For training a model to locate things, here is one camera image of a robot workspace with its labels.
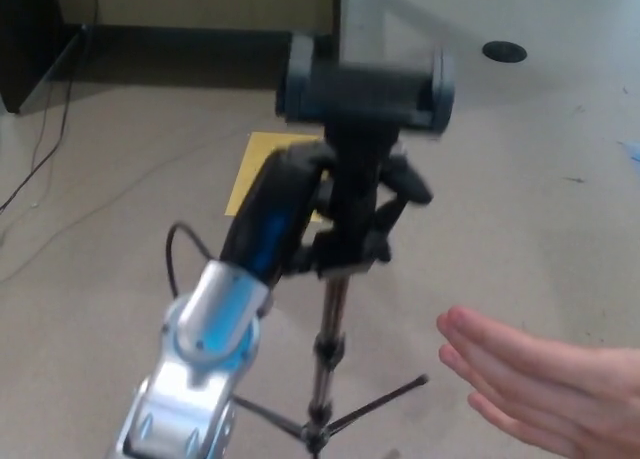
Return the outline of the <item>robot left black hand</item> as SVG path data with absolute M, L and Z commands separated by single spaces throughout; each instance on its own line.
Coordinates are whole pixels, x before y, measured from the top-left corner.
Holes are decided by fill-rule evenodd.
M 433 194 L 402 155 L 312 141 L 269 154 L 220 259 L 273 287 L 283 276 L 354 274 L 391 259 L 388 236 L 407 204 Z

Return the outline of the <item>person's bare hand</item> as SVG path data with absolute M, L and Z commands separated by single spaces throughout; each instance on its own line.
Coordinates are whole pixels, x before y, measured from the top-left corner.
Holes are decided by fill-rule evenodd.
M 469 406 L 505 434 L 564 458 L 639 455 L 639 352 L 537 337 L 463 307 L 437 319 L 441 362 Z

